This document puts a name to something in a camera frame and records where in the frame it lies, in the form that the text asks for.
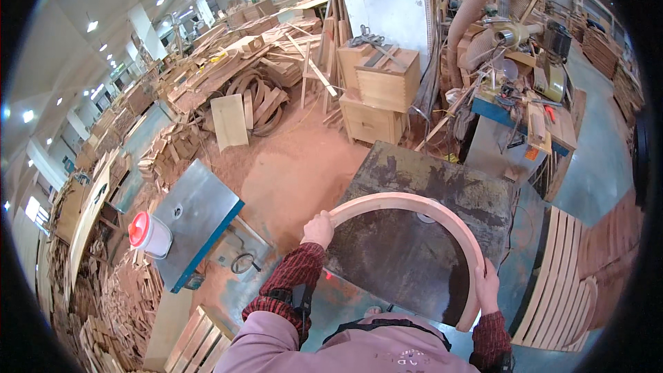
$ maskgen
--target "ceiling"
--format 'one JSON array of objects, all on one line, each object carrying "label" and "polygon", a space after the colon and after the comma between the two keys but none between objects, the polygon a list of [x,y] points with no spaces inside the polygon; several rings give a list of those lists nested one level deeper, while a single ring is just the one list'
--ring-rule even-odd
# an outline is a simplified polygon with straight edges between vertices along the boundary
[{"label": "ceiling", "polygon": [[[11,71],[9,98],[3,108],[11,115],[3,120],[3,165],[23,159],[31,136],[46,139],[61,130],[66,113],[84,102],[83,91],[96,88],[111,73],[106,60],[113,54],[117,63],[128,59],[125,46],[133,27],[127,12],[143,4],[150,18],[160,10],[157,0],[40,0],[32,15],[30,30],[24,33],[21,56]],[[176,0],[166,9],[181,13],[195,0]],[[87,33],[89,21],[98,20]],[[99,52],[101,44],[107,44]],[[62,103],[56,105],[62,97]],[[22,113],[35,117],[24,123]]]}]

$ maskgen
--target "wooden pallet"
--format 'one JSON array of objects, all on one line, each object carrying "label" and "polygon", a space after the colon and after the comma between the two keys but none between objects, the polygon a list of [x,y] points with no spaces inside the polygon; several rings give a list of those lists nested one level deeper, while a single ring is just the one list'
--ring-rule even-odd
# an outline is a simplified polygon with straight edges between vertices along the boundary
[{"label": "wooden pallet", "polygon": [[596,306],[594,278],[580,281],[577,253],[587,229],[580,220],[551,207],[546,249],[535,288],[512,344],[544,350],[582,350]]},{"label": "wooden pallet", "polygon": [[164,365],[166,373],[211,373],[235,335],[198,305]]}]

